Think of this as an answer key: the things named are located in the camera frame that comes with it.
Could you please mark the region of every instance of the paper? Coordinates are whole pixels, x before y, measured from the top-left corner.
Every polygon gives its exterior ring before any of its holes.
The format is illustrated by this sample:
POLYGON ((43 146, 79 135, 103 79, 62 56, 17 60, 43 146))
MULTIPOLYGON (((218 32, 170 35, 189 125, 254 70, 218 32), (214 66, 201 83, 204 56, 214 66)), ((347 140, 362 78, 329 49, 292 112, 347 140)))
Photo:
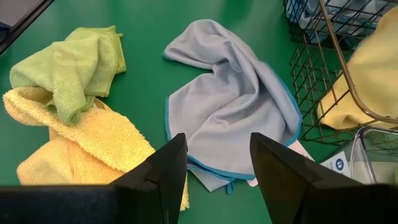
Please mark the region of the paper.
MULTIPOLYGON (((291 149, 291 150, 293 150, 293 151, 295 151, 313 161, 310 154, 304 149, 304 147, 300 144, 300 142, 298 140, 293 142, 293 144, 289 145, 288 147, 289 147, 289 149, 291 149)), ((258 184, 256 178, 254 178, 253 180, 247 180, 247 182, 251 187, 255 187, 258 184)))
POLYGON ((322 162, 321 165, 351 178, 351 172, 349 171, 346 154, 344 152, 334 155, 325 162, 322 162))

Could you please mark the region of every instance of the gray microfiber cloth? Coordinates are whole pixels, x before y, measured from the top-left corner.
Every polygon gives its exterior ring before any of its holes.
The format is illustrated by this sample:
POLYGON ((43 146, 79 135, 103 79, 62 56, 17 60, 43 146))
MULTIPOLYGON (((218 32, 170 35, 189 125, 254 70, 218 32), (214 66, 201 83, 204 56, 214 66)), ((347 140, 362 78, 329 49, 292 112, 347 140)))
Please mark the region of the gray microfiber cloth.
POLYGON ((301 114, 287 87, 239 37, 212 20, 192 22, 164 57, 209 70, 166 99, 168 138, 185 133, 188 169, 211 192, 254 178, 249 142, 259 132, 289 145, 301 114))

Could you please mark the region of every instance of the black object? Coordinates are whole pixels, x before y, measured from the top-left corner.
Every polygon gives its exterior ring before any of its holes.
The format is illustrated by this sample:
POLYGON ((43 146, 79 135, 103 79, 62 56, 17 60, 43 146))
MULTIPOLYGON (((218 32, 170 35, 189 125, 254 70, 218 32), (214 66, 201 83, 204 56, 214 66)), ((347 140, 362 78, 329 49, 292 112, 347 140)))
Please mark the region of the black object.
POLYGON ((0 223, 177 223, 184 134, 108 185, 0 187, 0 223))
POLYGON ((31 7, 15 24, 9 24, 7 31, 0 31, 0 55, 28 28, 33 21, 53 2, 54 0, 40 0, 38 4, 31 7))
POLYGON ((250 153, 273 224, 398 223, 398 188, 363 185, 252 133, 250 153))

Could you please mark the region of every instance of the blue cloth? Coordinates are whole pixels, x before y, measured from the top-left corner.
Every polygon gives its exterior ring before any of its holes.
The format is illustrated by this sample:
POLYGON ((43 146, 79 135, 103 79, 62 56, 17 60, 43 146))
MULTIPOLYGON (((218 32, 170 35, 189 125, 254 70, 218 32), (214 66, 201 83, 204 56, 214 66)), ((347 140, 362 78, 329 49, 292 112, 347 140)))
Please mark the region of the blue cloth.
MULTIPOLYGON (((327 32, 325 21, 320 20, 315 26, 317 20, 314 19, 314 16, 318 15, 320 11, 318 3, 318 0, 288 0, 286 4, 287 18, 291 22, 298 23, 301 29, 314 30, 315 28, 327 32)), ((330 2, 325 0, 325 4, 328 17, 338 21, 333 23, 333 30, 337 34, 353 36, 368 35, 371 32, 368 27, 376 28, 377 21, 381 18, 381 16, 374 15, 376 13, 384 14, 397 5, 383 0, 330 0, 330 2)), ((307 31, 307 34, 312 44, 328 37, 322 32, 317 33, 318 38, 312 31, 307 31)))
POLYGON ((211 192, 254 178, 250 134, 289 145, 302 117, 293 96, 239 37, 212 20, 192 22, 164 57, 209 70, 166 100, 169 139, 185 133, 188 169, 211 192))

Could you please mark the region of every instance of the clear plastic tray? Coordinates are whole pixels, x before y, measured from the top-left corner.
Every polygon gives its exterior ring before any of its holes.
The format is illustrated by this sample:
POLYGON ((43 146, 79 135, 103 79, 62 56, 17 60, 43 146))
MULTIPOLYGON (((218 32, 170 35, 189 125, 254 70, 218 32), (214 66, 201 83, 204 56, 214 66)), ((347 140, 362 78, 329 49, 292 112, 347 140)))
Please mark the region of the clear plastic tray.
POLYGON ((398 131, 361 128, 341 151, 352 179, 363 184, 398 184, 398 131))

